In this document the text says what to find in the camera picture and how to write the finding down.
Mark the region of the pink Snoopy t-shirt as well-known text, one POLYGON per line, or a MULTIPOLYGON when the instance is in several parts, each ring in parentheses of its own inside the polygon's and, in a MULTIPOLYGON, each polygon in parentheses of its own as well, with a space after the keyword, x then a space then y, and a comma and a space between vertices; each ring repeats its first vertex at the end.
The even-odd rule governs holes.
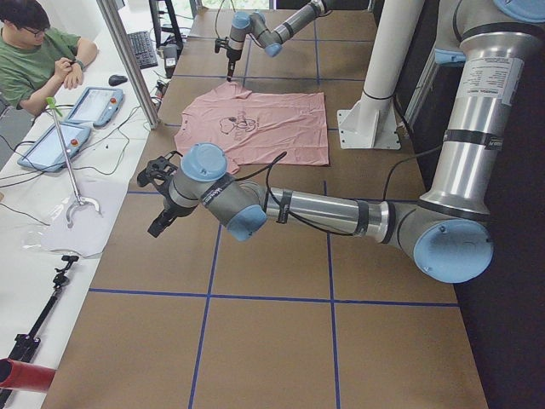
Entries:
POLYGON ((224 83, 197 97, 181 114, 179 152, 210 142, 227 157, 227 171, 269 164, 280 153, 291 165, 327 165, 329 143, 324 94, 266 94, 224 83))

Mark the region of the metal grabber pole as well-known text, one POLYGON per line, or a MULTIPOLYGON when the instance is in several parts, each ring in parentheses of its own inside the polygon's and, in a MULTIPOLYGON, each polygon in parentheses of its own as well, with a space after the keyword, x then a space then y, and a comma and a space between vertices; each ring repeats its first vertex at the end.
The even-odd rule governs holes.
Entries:
POLYGON ((100 215, 101 214, 100 203, 99 203, 98 200, 90 198, 90 197, 85 197, 80 193, 80 189, 79 189, 79 187, 77 185, 77 181, 76 181, 76 178, 75 178, 74 173, 73 173, 72 162, 71 162, 71 159, 70 159, 70 157, 68 155, 67 146, 65 144, 64 135, 63 135, 62 128, 61 128, 61 125, 60 125, 60 120, 59 120, 60 111, 56 106, 55 98, 54 97, 47 97, 46 98, 46 105, 49 108, 49 110, 52 112, 52 117, 53 117, 53 120, 54 120, 54 127, 55 127, 57 135, 58 135, 60 148, 61 148, 61 151, 62 151, 62 154, 63 154, 63 158, 64 158, 64 161, 65 161, 65 166, 66 166, 66 169, 68 171, 68 175, 69 175, 70 182, 71 182, 71 185, 72 185, 72 191, 73 191, 73 194, 74 194, 74 200, 66 210, 66 225, 67 225, 68 228, 73 228, 73 225, 74 225, 73 214, 77 210, 79 210, 80 208, 83 208, 83 207, 85 207, 87 205, 91 205, 91 206, 94 207, 95 211, 100 215))

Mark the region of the blue teach pendant far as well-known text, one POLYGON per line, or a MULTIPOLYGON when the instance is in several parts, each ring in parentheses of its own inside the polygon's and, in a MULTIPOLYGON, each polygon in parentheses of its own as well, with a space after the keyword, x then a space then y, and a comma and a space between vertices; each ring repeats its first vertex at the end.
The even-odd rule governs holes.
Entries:
POLYGON ((117 115, 124 99, 120 88, 87 87, 65 121, 71 124, 92 124, 103 128, 117 115))

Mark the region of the blue teach pendant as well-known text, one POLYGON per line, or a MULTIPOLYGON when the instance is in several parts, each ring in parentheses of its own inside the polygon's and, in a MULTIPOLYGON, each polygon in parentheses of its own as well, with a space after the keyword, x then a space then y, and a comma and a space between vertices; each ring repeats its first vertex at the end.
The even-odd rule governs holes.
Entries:
MULTIPOLYGON (((65 150, 69 158, 73 158, 83 144, 89 139, 91 128, 80 124, 61 122, 65 150)), ((51 125, 42 136, 18 159, 19 166, 44 172, 56 172, 66 164, 61 150, 57 129, 51 125)))
POLYGON ((71 124, 92 124, 103 128, 117 115, 124 99, 120 88, 87 87, 65 121, 71 124))

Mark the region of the black keyboard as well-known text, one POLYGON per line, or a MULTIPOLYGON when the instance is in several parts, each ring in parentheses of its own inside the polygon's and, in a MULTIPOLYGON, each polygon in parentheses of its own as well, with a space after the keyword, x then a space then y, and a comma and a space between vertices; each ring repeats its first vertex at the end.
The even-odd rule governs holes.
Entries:
POLYGON ((128 34, 128 39, 140 69, 158 65, 156 50, 148 32, 131 32, 128 34))

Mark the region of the black computer mouse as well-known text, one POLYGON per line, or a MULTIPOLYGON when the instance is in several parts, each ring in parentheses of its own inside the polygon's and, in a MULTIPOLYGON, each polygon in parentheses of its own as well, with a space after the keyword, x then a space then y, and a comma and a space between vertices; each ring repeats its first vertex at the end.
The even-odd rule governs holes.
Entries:
POLYGON ((128 81, 128 79, 123 75, 111 75, 108 78, 108 84, 112 87, 118 86, 120 84, 124 84, 128 81))

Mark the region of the white paper sheet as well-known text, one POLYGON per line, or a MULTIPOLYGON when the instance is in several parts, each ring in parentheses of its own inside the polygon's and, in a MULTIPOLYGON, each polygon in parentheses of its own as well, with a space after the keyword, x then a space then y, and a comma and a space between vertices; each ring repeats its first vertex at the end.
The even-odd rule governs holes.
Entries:
POLYGON ((63 198, 51 210, 48 226, 28 231, 23 241, 24 248, 72 252, 86 258, 98 256, 105 249, 128 183, 85 176, 77 181, 77 185, 84 197, 96 200, 99 205, 76 205, 72 195, 63 198))

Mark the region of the blue teach pendant near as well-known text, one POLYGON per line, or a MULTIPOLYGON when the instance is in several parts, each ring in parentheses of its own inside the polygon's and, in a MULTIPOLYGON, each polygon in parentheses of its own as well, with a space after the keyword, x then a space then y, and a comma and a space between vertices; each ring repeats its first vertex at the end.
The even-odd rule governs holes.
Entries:
MULTIPOLYGON (((65 150, 69 158, 73 158, 83 144, 89 139, 91 128, 80 124, 61 122, 65 150)), ((57 129, 51 125, 42 136, 18 159, 19 166, 44 172, 56 172, 66 164, 61 150, 57 129)))

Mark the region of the white mounting column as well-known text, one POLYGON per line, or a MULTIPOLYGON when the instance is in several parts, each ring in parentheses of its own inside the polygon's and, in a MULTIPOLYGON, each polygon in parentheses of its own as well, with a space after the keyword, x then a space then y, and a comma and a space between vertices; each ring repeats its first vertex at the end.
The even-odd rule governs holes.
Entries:
POLYGON ((393 98, 423 0, 386 0, 360 99, 337 112, 342 149, 401 148, 393 98))

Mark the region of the person in green shirt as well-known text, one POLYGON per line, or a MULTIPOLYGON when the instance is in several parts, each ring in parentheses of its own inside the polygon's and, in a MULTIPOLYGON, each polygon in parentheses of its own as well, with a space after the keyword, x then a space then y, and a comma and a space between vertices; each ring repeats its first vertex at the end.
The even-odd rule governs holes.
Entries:
POLYGON ((10 106, 36 117, 59 89, 83 84, 94 42, 53 28, 37 1, 2 1, 1 22, 1 94, 10 106))

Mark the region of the black tripod pole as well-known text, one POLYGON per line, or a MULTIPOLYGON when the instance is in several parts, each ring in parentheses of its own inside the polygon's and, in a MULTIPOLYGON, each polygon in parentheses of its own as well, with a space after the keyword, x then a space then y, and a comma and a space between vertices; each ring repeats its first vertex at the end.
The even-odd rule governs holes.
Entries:
MULTIPOLYGON (((51 311, 54 309, 55 304, 60 299, 64 287, 68 285, 69 278, 67 277, 67 273, 72 268, 72 265, 79 261, 79 256, 63 255, 61 260, 65 262, 66 265, 63 268, 54 269, 56 275, 53 278, 53 292, 50 295, 49 300, 43 307, 32 328, 27 333, 20 333, 16 335, 14 338, 13 348, 11 349, 9 355, 7 357, 3 357, 3 359, 8 358, 11 360, 32 363, 34 355, 41 344, 41 338, 38 336, 38 332, 45 323, 51 311)), ((17 390, 1 388, 1 408, 5 408, 7 406, 9 398, 15 391, 17 390)))

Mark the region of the red cylinder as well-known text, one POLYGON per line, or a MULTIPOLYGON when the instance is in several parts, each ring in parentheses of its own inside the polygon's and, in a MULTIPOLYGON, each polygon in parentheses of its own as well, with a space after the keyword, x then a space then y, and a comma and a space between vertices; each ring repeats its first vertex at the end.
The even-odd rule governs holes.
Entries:
POLYGON ((1 359, 1 388, 46 393, 56 370, 11 359, 1 359))

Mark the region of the aluminium frame post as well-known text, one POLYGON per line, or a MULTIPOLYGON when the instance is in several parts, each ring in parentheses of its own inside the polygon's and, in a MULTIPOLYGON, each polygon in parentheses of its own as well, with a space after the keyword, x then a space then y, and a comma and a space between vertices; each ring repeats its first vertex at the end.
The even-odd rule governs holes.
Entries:
POLYGON ((136 98, 145 114, 151 130, 155 130, 159 124, 157 108, 152 102, 146 81, 141 73, 140 66, 134 56, 129 37, 124 24, 119 16, 117 6, 111 0, 97 0, 97 5, 111 34, 112 40, 119 54, 123 67, 128 74, 136 98))

